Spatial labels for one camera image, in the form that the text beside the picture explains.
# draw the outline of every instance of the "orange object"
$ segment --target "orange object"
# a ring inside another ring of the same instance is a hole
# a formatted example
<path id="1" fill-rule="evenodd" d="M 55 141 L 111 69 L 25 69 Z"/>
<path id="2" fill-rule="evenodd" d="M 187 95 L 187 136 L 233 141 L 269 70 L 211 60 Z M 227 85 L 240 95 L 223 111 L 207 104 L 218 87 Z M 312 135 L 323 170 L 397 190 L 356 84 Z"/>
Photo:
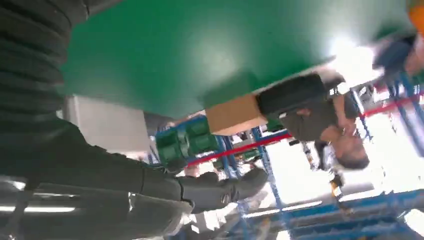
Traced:
<path id="1" fill-rule="evenodd" d="M 250 93 L 206 109 L 210 132 L 231 136 L 267 124 L 259 111 L 254 94 Z"/>
<path id="2" fill-rule="evenodd" d="M 424 1 L 409 10 L 409 19 L 418 32 L 424 36 Z"/>

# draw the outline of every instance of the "gray t-shirt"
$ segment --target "gray t-shirt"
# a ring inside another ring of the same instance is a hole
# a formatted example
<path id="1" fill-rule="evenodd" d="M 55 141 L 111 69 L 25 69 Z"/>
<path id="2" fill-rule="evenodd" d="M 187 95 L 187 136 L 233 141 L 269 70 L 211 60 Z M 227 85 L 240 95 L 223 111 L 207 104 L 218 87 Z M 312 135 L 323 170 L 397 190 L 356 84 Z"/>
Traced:
<path id="1" fill-rule="evenodd" d="M 306 108 L 310 110 L 309 116 L 291 113 L 280 119 L 282 125 L 297 140 L 305 142 L 319 140 L 326 128 L 338 124 L 332 100 L 312 103 Z M 355 105 L 349 97 L 344 99 L 344 111 L 348 119 L 355 119 L 358 116 Z"/>

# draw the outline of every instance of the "green container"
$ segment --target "green container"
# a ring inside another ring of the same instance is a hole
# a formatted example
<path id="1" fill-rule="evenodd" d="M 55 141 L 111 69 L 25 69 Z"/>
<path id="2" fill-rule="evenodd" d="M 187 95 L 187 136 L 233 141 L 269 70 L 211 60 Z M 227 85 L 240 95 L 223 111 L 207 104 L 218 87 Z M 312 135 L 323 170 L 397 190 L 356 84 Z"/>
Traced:
<path id="1" fill-rule="evenodd" d="M 187 132 L 187 135 L 189 137 L 211 134 L 211 131 L 209 130 L 208 120 L 206 118 L 188 124 L 185 127 L 185 131 Z"/>
<path id="2" fill-rule="evenodd" d="M 176 130 L 170 130 L 164 135 L 157 136 L 155 140 L 157 148 L 162 148 L 179 142 L 179 135 Z"/>
<path id="3" fill-rule="evenodd" d="M 217 139 L 211 134 L 189 137 L 188 142 L 189 152 L 191 155 L 218 150 Z"/>
<path id="4" fill-rule="evenodd" d="M 278 119 L 269 117 L 268 123 L 266 124 L 266 129 L 268 132 L 275 133 L 280 130 L 283 130 L 284 126 L 281 124 L 281 122 Z"/>
<path id="5" fill-rule="evenodd" d="M 259 155 L 260 155 L 259 151 L 255 148 L 253 150 L 244 152 L 242 156 L 243 156 L 243 159 L 250 159 Z"/>
<path id="6" fill-rule="evenodd" d="M 189 155 L 189 141 L 185 131 L 172 130 L 156 138 L 160 162 L 168 165 L 171 161 L 186 159 Z"/>

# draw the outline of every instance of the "hand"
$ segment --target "hand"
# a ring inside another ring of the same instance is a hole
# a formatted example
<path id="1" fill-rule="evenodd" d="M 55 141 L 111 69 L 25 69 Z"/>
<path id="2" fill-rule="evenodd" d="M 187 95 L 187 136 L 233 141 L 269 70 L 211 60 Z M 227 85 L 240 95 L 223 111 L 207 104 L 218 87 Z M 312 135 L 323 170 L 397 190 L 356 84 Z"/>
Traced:
<path id="1" fill-rule="evenodd" d="M 353 135 L 357 129 L 355 121 L 346 117 L 338 120 L 338 126 L 344 129 L 345 135 Z"/>

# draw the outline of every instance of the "green board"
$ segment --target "green board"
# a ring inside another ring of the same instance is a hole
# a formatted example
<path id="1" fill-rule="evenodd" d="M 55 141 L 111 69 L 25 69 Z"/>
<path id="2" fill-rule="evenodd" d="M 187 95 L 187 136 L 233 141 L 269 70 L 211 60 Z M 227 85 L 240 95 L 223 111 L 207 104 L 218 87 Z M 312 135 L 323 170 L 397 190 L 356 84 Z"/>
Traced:
<path id="1" fill-rule="evenodd" d="M 126 0 L 75 28 L 65 90 L 182 117 L 410 27 L 403 0 Z"/>

